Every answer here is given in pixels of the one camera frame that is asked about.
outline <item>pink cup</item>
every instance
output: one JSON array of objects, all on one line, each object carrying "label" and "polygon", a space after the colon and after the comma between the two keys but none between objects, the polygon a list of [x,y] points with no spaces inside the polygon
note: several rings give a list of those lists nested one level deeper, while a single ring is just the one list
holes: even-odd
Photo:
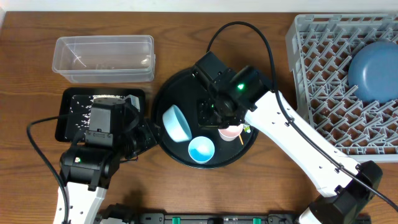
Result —
[{"label": "pink cup", "polygon": [[242,130],[243,124],[239,126],[229,126],[226,129],[219,129],[218,132],[224,141],[232,141],[241,134]]}]

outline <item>light blue cup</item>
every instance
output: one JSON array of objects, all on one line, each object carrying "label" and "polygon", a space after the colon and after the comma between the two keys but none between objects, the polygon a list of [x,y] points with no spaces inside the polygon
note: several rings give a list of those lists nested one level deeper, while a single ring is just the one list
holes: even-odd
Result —
[{"label": "light blue cup", "polygon": [[203,136],[192,139],[188,146],[189,156],[199,164],[207,163],[214,156],[213,142]]}]

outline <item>cup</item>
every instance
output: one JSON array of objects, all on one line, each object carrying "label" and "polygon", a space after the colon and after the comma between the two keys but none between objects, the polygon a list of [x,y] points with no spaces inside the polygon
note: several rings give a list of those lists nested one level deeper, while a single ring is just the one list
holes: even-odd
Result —
[{"label": "cup", "polygon": [[172,105],[163,114],[163,124],[170,138],[175,142],[184,142],[192,139],[191,129],[178,106]]},{"label": "cup", "polygon": [[207,163],[214,156],[214,151],[213,141],[203,136],[194,138],[188,146],[189,156],[199,164]]},{"label": "cup", "polygon": [[229,126],[226,129],[219,129],[218,132],[224,141],[232,141],[241,134],[242,130],[243,124],[240,124],[239,126]]}]

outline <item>green tape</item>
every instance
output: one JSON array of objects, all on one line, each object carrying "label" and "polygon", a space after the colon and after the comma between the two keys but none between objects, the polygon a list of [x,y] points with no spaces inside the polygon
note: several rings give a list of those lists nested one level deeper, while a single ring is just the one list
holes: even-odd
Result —
[{"label": "green tape", "polygon": [[253,218],[253,224],[261,224],[261,218]]},{"label": "green tape", "polygon": [[173,217],[172,224],[180,224],[181,218],[180,217]]}]

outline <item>rectangular black tray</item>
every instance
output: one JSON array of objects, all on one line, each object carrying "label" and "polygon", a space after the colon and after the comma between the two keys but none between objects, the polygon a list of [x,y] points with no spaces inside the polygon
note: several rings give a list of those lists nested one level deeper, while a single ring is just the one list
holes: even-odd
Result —
[{"label": "rectangular black tray", "polygon": [[[140,89],[124,88],[68,88],[63,92],[59,115],[68,113],[90,112],[93,95],[112,95],[122,98],[133,95],[139,98],[140,113],[144,113],[145,93]],[[55,139],[60,142],[70,142],[79,129],[88,129],[84,121],[87,115],[70,116],[67,119],[59,119],[55,129]]]}]

